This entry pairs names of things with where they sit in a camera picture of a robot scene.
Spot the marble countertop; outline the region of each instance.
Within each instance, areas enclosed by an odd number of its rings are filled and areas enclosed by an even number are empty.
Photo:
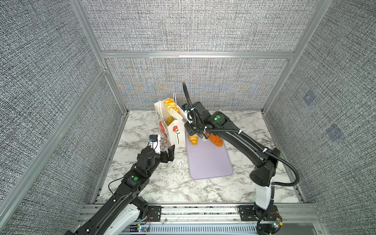
[[[274,147],[273,140],[258,111],[223,111],[239,128],[259,143]],[[112,164],[98,198],[99,202],[111,197],[108,184],[121,178],[136,162],[137,154],[146,146],[150,134],[160,134],[155,111],[131,111],[121,135]],[[161,163],[142,190],[142,196],[151,202],[254,202],[255,183],[249,178],[254,165],[233,145],[224,141],[234,174],[232,176],[193,180],[189,174],[185,147],[175,150],[175,160]],[[283,164],[279,163],[276,181],[290,182]],[[110,185],[115,191],[120,180]],[[276,203],[298,203],[292,187],[276,186]]]

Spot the purple cutting board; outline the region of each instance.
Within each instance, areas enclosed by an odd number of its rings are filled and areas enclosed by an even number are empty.
[[[224,145],[218,147],[209,139],[204,141],[201,138],[196,145],[193,145],[189,141],[186,131],[185,145],[192,179],[209,179],[233,174],[232,165]]]

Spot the gray fabric wall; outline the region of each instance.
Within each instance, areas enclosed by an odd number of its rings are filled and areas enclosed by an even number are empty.
[[[0,203],[100,65],[69,0],[0,3]],[[63,234],[90,202],[122,112],[105,78],[1,234]]]
[[[319,0],[82,0],[103,50],[293,51]]]
[[[334,0],[266,113],[332,235],[373,234],[376,2]]]
[[[103,78],[1,234],[74,230],[93,196],[122,115]]]
[[[1,203],[100,66],[68,0],[0,6]]]
[[[292,52],[320,0],[82,0],[102,51]],[[109,59],[130,109],[186,81],[211,109],[261,109],[286,60]]]
[[[286,59],[107,59],[130,109],[154,109],[160,99],[177,94],[207,109],[261,109],[282,73]]]

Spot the paper bag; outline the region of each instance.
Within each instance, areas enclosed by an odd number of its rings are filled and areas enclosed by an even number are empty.
[[[184,122],[182,120],[174,119],[174,121],[169,126],[167,126],[166,124],[168,117],[171,115],[164,106],[165,100],[166,99],[160,100],[154,104],[161,135],[167,141],[167,144],[169,146],[175,145],[175,148],[185,146]]]

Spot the white spatula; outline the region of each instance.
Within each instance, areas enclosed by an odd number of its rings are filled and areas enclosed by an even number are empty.
[[[183,120],[183,117],[178,112],[176,112],[174,109],[170,109],[170,114],[176,120]]]

